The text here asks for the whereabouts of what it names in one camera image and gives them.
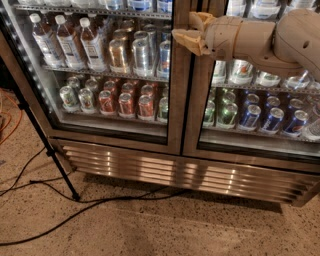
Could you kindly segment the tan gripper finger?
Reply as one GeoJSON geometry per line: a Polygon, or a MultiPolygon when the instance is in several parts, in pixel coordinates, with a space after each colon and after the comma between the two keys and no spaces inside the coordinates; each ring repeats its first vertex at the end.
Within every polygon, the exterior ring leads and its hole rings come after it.
{"type": "Polygon", "coordinates": [[[196,32],[205,32],[209,25],[213,23],[216,18],[206,12],[190,12],[189,13],[189,29],[196,32]]]}
{"type": "Polygon", "coordinates": [[[197,56],[209,55],[210,51],[202,38],[203,33],[198,30],[173,29],[172,37],[175,41],[197,56]]]}

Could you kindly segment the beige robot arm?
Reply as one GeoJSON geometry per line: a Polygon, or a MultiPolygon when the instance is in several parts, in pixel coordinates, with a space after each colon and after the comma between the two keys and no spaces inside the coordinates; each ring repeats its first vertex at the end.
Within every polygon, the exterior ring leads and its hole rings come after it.
{"type": "Polygon", "coordinates": [[[197,56],[244,60],[283,78],[307,70],[320,80],[320,14],[294,9],[277,22],[191,12],[191,28],[174,29],[177,43],[197,56]]]}

